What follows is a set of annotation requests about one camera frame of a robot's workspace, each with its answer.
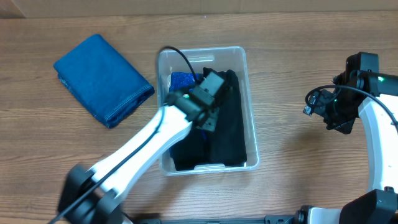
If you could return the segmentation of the clear plastic storage bin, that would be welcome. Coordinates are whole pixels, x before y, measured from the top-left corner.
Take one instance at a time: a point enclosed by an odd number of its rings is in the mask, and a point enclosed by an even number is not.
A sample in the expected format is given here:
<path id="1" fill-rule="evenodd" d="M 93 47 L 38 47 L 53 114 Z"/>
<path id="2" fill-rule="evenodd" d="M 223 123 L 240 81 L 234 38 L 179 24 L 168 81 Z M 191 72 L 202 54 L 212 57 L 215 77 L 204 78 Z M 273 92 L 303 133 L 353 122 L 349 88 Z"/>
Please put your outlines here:
<path id="1" fill-rule="evenodd" d="M 201 73 L 204 67 L 217 72 L 232 70 L 239 80 L 241 107 L 243 114 L 244 139 L 247 161 L 243 166 L 225 166 L 224 164 L 203 164 L 192 170 L 177 171 L 170 151 L 166 150 L 159 157 L 159 168 L 166 176 L 208 174 L 218 172 L 237 172 L 254 170 L 259 164 L 256 127 L 252 110 L 251 90 L 248 77 L 246 52 L 240 46 L 211 47 L 201 49 L 182 49 L 181 52 L 191 63 L 195 73 Z M 160 74 L 157 76 L 157 100 L 162 106 L 169 93 L 170 76 L 173 72 L 189 72 L 190 69 L 182 56 L 174 50 L 165 50 L 159 56 Z"/>

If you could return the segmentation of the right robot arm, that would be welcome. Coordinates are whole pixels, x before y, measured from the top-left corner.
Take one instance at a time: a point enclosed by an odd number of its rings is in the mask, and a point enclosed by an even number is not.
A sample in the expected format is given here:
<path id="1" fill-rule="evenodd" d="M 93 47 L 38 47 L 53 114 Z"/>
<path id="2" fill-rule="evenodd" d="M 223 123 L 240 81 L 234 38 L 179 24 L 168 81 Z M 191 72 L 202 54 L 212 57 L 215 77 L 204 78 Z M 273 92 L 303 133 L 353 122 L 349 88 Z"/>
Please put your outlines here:
<path id="1" fill-rule="evenodd" d="M 309 91 L 303 112 L 323 118 L 328 130 L 350 134 L 363 124 L 368 191 L 343 208 L 303 206 L 291 223 L 397 223 L 397 76 L 379 71 L 376 54 L 358 52 L 331 85 Z"/>

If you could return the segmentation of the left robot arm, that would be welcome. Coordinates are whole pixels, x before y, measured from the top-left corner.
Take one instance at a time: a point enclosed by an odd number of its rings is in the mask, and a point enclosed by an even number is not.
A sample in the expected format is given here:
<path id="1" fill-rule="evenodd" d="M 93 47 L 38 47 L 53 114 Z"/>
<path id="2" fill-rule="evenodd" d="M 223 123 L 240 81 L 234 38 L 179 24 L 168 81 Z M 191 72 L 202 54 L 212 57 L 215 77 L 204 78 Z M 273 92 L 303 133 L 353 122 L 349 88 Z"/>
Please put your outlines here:
<path id="1" fill-rule="evenodd" d="M 192 128 L 215 129 L 218 107 L 231 93 L 227 78 L 209 72 L 193 88 L 172 91 L 149 123 L 124 146 L 90 169 L 77 165 L 65 181 L 56 223 L 130 223 L 121 209 L 134 184 Z"/>

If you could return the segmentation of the blue denim cloth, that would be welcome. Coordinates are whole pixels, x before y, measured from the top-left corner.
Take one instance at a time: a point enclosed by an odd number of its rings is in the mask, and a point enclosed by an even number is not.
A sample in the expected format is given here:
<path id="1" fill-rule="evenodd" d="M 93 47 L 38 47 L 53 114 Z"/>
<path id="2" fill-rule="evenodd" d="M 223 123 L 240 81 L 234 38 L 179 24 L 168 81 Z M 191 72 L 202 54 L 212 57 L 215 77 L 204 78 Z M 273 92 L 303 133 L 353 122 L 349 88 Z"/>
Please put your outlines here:
<path id="1" fill-rule="evenodd" d="M 154 93 L 154 87 L 101 35 L 84 40 L 54 69 L 70 93 L 107 128 L 117 126 Z"/>

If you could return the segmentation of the sparkly blue garment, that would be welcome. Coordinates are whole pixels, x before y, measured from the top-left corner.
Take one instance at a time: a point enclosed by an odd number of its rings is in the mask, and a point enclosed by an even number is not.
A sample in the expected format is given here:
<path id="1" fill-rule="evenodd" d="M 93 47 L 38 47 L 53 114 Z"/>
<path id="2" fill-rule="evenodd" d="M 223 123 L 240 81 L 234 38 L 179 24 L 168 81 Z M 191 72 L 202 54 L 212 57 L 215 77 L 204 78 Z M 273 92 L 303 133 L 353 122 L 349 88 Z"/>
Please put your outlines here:
<path id="1" fill-rule="evenodd" d="M 195 85 L 195 78 L 201 81 L 203 79 L 203 74 L 196 73 L 195 76 L 193 76 L 192 73 L 173 72 L 170 76 L 169 91 L 192 87 Z"/>

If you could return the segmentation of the black garment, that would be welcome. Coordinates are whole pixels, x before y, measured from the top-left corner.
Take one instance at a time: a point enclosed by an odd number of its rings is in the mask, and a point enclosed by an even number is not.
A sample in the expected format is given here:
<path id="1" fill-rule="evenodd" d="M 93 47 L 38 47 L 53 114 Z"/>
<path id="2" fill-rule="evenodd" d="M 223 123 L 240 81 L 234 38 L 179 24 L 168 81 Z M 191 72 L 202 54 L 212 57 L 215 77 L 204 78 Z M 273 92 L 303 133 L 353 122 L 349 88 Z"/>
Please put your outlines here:
<path id="1" fill-rule="evenodd" d="M 208 136 L 202 129 L 192 128 L 189 134 L 170 148 L 177 171 L 192 170 L 197 165 L 207 164 Z"/>
<path id="2" fill-rule="evenodd" d="M 232 92 L 220 106 L 216 128 L 207 134 L 205 157 L 210 164 L 243 166 L 247 161 L 239 80 L 232 70 L 220 72 Z"/>

